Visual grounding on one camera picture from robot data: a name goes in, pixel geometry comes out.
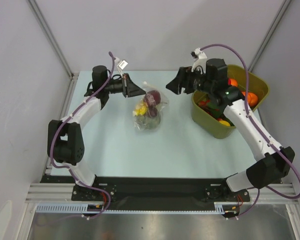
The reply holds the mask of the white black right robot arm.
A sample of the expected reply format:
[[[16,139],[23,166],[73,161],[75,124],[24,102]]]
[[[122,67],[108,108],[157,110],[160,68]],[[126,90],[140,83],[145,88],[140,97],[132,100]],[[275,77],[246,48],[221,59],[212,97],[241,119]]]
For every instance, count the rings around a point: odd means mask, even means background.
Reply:
[[[229,83],[228,66],[220,58],[206,62],[205,72],[192,67],[180,67],[176,77],[166,85],[174,94],[206,93],[211,102],[238,129],[250,147],[256,163],[245,171],[226,178],[228,189],[262,189],[284,178],[290,171],[295,152],[283,147],[256,119],[249,105],[245,104],[242,91]]]

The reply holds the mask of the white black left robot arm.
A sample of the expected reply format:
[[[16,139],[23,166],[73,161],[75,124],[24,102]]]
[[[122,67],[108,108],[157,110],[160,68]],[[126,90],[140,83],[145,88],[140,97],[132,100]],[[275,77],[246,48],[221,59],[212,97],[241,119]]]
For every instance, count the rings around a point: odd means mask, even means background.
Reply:
[[[104,65],[93,67],[83,101],[68,116],[48,124],[47,155],[56,169],[66,169],[80,186],[92,186],[96,175],[84,161],[85,145],[82,130],[107,104],[111,94],[125,98],[145,95],[129,74],[113,74]]]

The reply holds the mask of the orange fake tangerine right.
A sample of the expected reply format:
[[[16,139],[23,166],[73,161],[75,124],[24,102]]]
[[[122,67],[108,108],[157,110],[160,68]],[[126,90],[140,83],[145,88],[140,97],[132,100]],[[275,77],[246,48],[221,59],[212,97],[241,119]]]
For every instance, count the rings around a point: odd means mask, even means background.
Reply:
[[[258,96],[256,94],[254,94],[253,92],[248,92],[248,105],[250,106],[250,108],[254,108],[257,104],[258,104]]]

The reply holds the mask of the green netted fake melon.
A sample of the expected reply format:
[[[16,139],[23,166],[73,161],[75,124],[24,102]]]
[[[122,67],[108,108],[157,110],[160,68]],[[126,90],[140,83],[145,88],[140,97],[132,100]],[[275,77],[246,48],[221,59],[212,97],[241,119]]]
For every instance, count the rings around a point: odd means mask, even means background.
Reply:
[[[139,115],[135,118],[135,124],[139,130],[155,130],[161,124],[161,115]]]

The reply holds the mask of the aluminium corner post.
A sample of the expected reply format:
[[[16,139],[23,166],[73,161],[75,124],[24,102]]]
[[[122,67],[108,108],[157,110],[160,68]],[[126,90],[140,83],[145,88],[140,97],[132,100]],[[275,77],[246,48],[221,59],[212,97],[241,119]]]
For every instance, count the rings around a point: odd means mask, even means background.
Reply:
[[[276,33],[277,28],[280,26],[283,18],[285,17],[286,13],[288,12],[290,6],[294,0],[283,0],[282,4],[280,5],[277,13],[274,16],[273,21],[271,22],[264,38],[261,41],[256,53],[254,54],[251,63],[249,64],[248,70],[252,72],[258,62],[260,61],[263,53],[266,51],[267,46],[271,42],[273,36]]]
[[[65,73],[67,74],[67,76],[72,79],[74,74],[70,68],[70,65],[68,63],[68,61],[65,58],[65,55],[60,47],[60,45],[58,44],[43,12],[40,9],[39,4],[37,3],[36,0],[26,0],[26,3],[28,4],[30,10],[32,11],[34,17],[36,18],[43,34],[45,35],[45,37],[47,38],[52,50],[54,51],[54,53],[56,54],[60,64],[63,67],[63,70],[65,71]]]

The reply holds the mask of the left aluminium corner post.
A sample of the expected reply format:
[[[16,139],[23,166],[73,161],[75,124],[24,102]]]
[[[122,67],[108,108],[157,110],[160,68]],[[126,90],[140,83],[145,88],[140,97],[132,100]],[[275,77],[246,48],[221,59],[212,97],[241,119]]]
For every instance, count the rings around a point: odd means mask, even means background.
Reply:
[[[68,61],[65,58],[65,55],[60,47],[60,45],[58,44],[43,12],[40,9],[39,4],[37,3],[36,0],[26,0],[26,3],[28,4],[30,10],[32,11],[34,17],[36,18],[43,34],[45,35],[45,37],[47,38],[52,50],[54,51],[54,53],[56,54],[60,64],[63,67],[63,70],[65,71],[65,73],[67,74],[67,76],[72,79],[74,74],[70,68],[70,65],[68,63]]]

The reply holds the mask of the clear zip top bag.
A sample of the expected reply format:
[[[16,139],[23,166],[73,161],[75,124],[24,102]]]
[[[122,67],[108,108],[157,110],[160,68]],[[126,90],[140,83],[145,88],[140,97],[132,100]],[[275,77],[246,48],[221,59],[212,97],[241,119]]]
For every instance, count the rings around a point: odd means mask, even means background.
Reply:
[[[134,127],[139,131],[156,131],[162,123],[163,109],[169,105],[169,99],[159,88],[146,81],[141,89],[145,95],[132,111]]]

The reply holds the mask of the aluminium front frame rail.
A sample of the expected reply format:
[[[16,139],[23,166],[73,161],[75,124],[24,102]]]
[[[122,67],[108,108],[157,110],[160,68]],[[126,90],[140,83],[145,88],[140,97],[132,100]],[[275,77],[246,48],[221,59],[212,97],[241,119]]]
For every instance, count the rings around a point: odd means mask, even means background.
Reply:
[[[208,186],[191,186],[183,184],[180,187],[172,184],[123,184],[101,185],[102,190],[110,195],[112,202],[118,202],[128,197],[178,200],[186,197],[191,200],[216,203],[234,203],[237,199],[244,203],[252,203],[256,197],[257,189],[241,190],[237,193],[222,193],[220,186],[209,184]],[[74,183],[33,183],[30,185],[25,201],[27,203],[66,203],[66,202],[100,202],[103,193]]]

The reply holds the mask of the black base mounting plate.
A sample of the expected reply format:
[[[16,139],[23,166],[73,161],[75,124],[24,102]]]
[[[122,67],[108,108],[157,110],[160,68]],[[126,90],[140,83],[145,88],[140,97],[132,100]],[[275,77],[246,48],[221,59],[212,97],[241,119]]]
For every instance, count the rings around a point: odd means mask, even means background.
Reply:
[[[226,189],[221,178],[97,177],[93,189],[75,184],[71,200],[105,200],[118,211],[207,211],[215,202],[248,203],[246,188]]]

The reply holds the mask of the dark red fake apple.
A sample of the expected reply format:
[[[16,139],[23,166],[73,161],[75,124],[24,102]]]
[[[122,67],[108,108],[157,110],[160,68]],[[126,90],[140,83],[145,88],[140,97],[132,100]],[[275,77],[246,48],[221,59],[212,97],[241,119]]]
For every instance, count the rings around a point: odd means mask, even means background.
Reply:
[[[157,106],[161,103],[161,94],[157,90],[150,90],[144,96],[144,101],[148,106]]]

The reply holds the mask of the right aluminium corner post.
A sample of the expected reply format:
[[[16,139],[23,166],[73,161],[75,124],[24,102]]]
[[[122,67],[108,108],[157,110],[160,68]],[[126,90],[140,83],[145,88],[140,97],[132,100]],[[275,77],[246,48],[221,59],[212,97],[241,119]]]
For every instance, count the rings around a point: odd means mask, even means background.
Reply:
[[[294,0],[283,0],[282,4],[280,5],[277,13],[274,16],[273,21],[271,22],[264,38],[261,41],[256,53],[254,54],[251,63],[249,64],[248,70],[252,72],[258,62],[260,61],[263,53],[266,51],[267,46],[271,42],[273,36],[276,33],[277,28],[280,26],[283,18],[285,17],[286,13],[288,12],[290,6]]]

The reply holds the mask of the orange fake orange rear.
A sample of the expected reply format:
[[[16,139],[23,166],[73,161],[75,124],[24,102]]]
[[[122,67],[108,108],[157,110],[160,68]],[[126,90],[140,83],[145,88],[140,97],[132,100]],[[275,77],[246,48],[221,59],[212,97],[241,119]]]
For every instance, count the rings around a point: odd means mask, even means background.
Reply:
[[[229,78],[228,83],[231,86],[238,87],[238,82],[234,78]]]

